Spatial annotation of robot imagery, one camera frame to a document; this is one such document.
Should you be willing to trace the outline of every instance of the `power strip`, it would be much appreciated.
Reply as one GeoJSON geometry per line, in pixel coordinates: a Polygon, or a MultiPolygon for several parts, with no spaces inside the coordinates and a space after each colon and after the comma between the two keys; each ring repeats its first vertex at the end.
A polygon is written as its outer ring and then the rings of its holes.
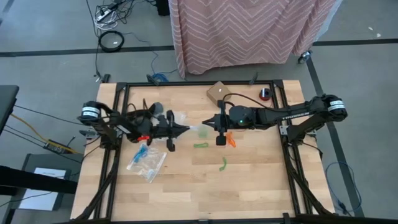
{"type": "Polygon", "coordinates": [[[112,13],[113,10],[107,9],[103,15],[100,15],[96,18],[97,22],[101,22],[105,17],[107,17],[108,15],[110,15],[112,13]]]}
{"type": "Polygon", "coordinates": [[[67,148],[67,149],[70,149],[70,147],[65,146],[65,145],[63,145],[63,144],[61,144],[59,142],[54,141],[54,140],[50,140],[50,139],[49,139],[49,141],[47,143],[45,143],[45,145],[43,146],[43,149],[46,149],[46,150],[49,150],[49,151],[53,151],[53,152],[55,152],[57,154],[70,154],[71,153],[70,151],[67,151],[64,148],[61,148],[59,146],[55,146],[55,145],[51,144],[52,142],[54,142],[55,144],[61,145],[61,146],[65,147],[65,148],[67,148]]]}

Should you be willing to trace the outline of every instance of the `wooden tabletop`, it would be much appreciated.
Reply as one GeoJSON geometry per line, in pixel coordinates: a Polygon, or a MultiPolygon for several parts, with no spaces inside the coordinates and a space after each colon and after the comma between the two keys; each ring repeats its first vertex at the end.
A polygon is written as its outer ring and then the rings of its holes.
{"type": "MultiPolygon", "coordinates": [[[[290,105],[302,103],[304,97],[297,80],[284,81],[290,105]]],[[[146,86],[131,88],[129,103],[142,108],[161,102],[164,110],[173,110],[176,120],[185,115],[184,125],[198,126],[209,119],[217,108],[206,96],[210,86],[146,86]]],[[[267,85],[229,85],[233,93],[241,93],[254,99],[267,85]]],[[[101,84],[97,100],[113,105],[116,84],[101,84]]],[[[235,105],[257,106],[255,103],[232,96],[235,105]]],[[[306,118],[293,120],[301,123],[306,118]]],[[[197,220],[231,218],[275,218],[288,212],[294,216],[290,199],[287,173],[276,126],[268,130],[233,131],[236,148],[216,146],[218,135],[208,127],[206,139],[200,139],[198,131],[189,130],[175,140],[175,152],[169,152],[166,143],[155,141],[151,147],[167,152],[167,157],[153,183],[126,169],[141,144],[123,139],[121,158],[113,205],[112,221],[139,220],[197,220]],[[194,148],[194,144],[207,142],[208,148],[194,148]],[[224,171],[223,157],[227,160],[224,171]]],[[[316,146],[311,137],[305,142],[316,146]]],[[[86,148],[90,152],[98,144],[86,148]]],[[[325,179],[319,153],[309,146],[299,146],[305,177],[309,187],[326,209],[333,212],[333,203],[325,179]]],[[[104,151],[98,149],[83,162],[78,188],[73,204],[72,217],[77,217],[93,198],[98,189],[104,151]]],[[[304,206],[298,190],[301,210],[304,206]]],[[[108,191],[104,195],[104,209],[108,191]]]]}

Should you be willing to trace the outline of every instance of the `pink striped curtain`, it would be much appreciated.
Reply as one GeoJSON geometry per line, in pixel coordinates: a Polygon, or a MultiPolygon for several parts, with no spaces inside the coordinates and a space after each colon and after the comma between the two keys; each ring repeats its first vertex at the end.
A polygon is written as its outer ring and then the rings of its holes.
{"type": "Polygon", "coordinates": [[[310,48],[335,1],[169,0],[180,75],[285,63],[310,48]]]}

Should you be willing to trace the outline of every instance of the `orange clip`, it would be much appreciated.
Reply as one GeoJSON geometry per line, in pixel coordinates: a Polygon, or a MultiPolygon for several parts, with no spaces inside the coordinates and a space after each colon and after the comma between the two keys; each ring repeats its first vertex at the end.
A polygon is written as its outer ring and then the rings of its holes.
{"type": "Polygon", "coordinates": [[[232,132],[226,133],[226,140],[228,141],[228,144],[232,145],[232,147],[236,147],[236,143],[232,138],[232,132]]]}
{"type": "Polygon", "coordinates": [[[148,140],[150,137],[149,136],[141,136],[139,138],[137,138],[138,141],[142,141],[142,140],[148,140]]]}

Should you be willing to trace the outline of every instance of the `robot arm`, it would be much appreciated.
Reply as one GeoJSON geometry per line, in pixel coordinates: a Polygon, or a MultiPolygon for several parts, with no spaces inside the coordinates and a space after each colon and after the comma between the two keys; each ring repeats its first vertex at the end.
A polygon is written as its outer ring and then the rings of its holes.
{"type": "Polygon", "coordinates": [[[174,121],[174,114],[171,110],[167,117],[160,115],[157,119],[159,124],[154,126],[151,118],[155,113],[155,104],[147,110],[135,110],[121,115],[118,111],[111,110],[103,103],[89,101],[83,105],[81,116],[78,119],[87,126],[92,126],[101,136],[101,147],[112,148],[118,142],[117,129],[126,134],[129,141],[137,143],[146,139],[149,146],[155,138],[168,138],[167,148],[170,152],[175,151],[172,138],[176,138],[189,129],[174,121]],[[107,116],[101,116],[104,110],[107,116]]]}
{"type": "Polygon", "coordinates": [[[225,113],[226,103],[223,100],[218,101],[218,106],[221,113],[202,123],[220,133],[216,138],[216,144],[219,146],[226,144],[224,133],[229,129],[265,130],[286,119],[313,115],[299,125],[286,128],[284,134],[288,136],[289,142],[292,142],[302,140],[307,132],[320,129],[326,122],[342,121],[347,117],[344,103],[335,95],[316,96],[310,101],[281,109],[234,105],[229,109],[229,114],[225,113]]]}

